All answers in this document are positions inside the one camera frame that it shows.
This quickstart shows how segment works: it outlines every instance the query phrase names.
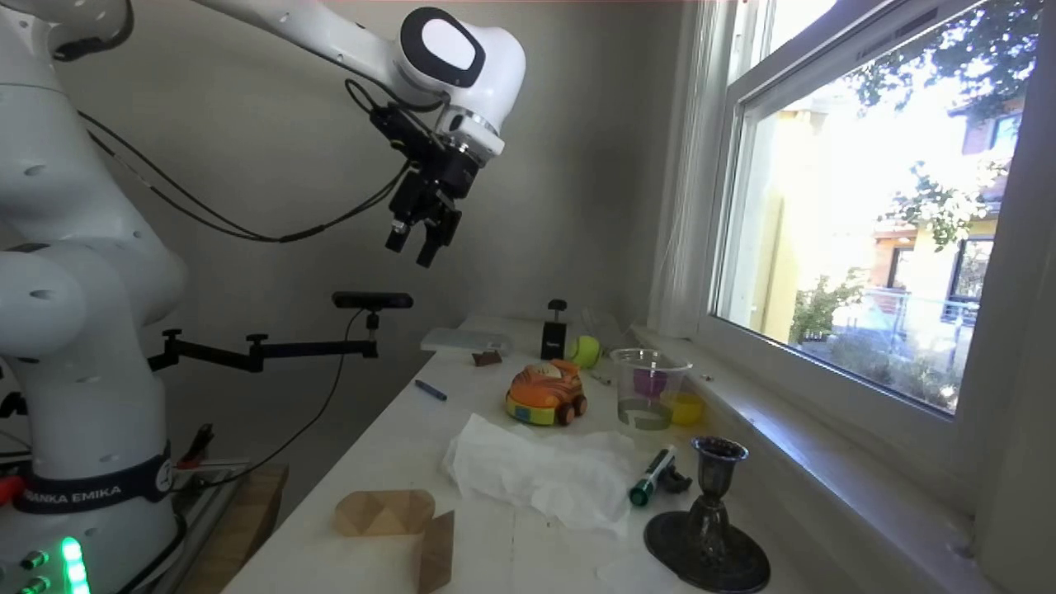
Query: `window sill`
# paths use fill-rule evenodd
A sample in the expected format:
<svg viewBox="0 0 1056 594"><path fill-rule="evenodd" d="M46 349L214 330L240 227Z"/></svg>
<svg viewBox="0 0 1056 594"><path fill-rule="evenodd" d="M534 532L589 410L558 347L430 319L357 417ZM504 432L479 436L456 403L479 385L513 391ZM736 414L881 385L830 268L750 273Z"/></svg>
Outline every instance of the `window sill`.
<svg viewBox="0 0 1056 594"><path fill-rule="evenodd" d="M996 590L971 558L967 517L698 343L634 333L692 360L709 431L754 449L734 488L819 590Z"/></svg>

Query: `white cloth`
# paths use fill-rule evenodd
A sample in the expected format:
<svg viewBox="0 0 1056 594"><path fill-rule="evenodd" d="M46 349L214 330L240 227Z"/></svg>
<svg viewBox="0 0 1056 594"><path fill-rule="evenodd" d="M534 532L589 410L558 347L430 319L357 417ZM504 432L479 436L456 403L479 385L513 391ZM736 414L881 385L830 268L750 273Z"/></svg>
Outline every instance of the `white cloth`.
<svg viewBox="0 0 1056 594"><path fill-rule="evenodd" d="M567 530L626 535L636 454L626 436L517 432L470 417L443 470L463 495L534 508Z"/></svg>

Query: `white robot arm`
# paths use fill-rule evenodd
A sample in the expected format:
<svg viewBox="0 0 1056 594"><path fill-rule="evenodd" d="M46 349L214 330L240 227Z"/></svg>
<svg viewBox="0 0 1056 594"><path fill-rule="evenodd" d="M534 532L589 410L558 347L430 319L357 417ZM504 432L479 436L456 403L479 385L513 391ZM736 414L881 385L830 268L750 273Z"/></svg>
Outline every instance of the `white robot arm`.
<svg viewBox="0 0 1056 594"><path fill-rule="evenodd" d="M387 42L320 0L198 5L401 99L371 115L410 158L390 201L390 248L427 226L419 264L430 264L460 226L456 198L503 154L520 47L443 10L413 10L401 42ZM0 357L31 403L33 445L25 491L0 508L0 594L80 582L134 590L182 541L165 487L165 396L139 330L174 308L184 273L95 158L53 72L53 59L130 35L130 0L0 0L0 226L21 239L0 252ZM443 106L432 131L407 115L427 106Z"/></svg>

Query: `white wall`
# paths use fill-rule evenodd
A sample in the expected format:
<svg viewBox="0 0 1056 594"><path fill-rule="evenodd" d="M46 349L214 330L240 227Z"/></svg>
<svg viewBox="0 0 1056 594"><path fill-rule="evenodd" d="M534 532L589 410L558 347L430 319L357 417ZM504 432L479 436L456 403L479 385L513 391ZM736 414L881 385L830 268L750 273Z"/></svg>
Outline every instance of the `white wall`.
<svg viewBox="0 0 1056 594"><path fill-rule="evenodd" d="M332 0L393 38L415 5ZM139 27L113 53L64 65L73 102L118 128L208 206L262 231L344 212L401 169L344 97L344 72L189 0L134 5ZM527 83L504 125L509 151L467 201L456 246L424 271L415 240L390 256L387 207L295 248L238 246L177 219L118 173L133 201L192 268L177 313L189 340L240 349L243 333L332 340L348 313L329 292L410 292L384 318L384 360L348 367L332 414L295 454L313 475L424 362L419 336L473 310L572 310L641 319L654 256L681 7L668 5L449 5L509 27ZM262 457L320 403L332 360L273 362L265 377L182 362L170 371L174 449L214 423L219 457Z"/></svg>

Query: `white table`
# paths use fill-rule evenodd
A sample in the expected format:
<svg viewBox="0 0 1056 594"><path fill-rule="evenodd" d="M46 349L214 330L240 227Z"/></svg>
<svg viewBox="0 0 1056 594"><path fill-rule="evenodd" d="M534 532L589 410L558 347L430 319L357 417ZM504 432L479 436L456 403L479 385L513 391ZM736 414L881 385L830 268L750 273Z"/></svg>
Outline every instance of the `white table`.
<svg viewBox="0 0 1056 594"><path fill-rule="evenodd" d="M533 511L487 498L463 498L443 472L443 454L463 423L479 414L487 423L513 426L503 414L503 393L513 377L534 362L538 330L533 323L473 319L473 330L497 330L516 349L497 367L473 367L467 355L435 355L419 380L449 393L432 401L413 382L387 405L387 414L352 442L352 449L325 475L325 482L289 511L273 539L227 585L230 594L313 590L313 594L413 594L415 590L415 539L348 539L332 530L332 508L361 488L427 488L435 511L456 508L456 594L681 594L681 585L643 547L643 526L662 508L691 508L691 495L656 498L634 511L629 535L575 532ZM575 431L622 431L613 396L605 382L583 377L589 417ZM636 436L643 458L670 436ZM698 479L698 464L681 457L681 470ZM790 569L777 539L726 495L728 521L750 532L773 563L767 590L809 590Z"/></svg>

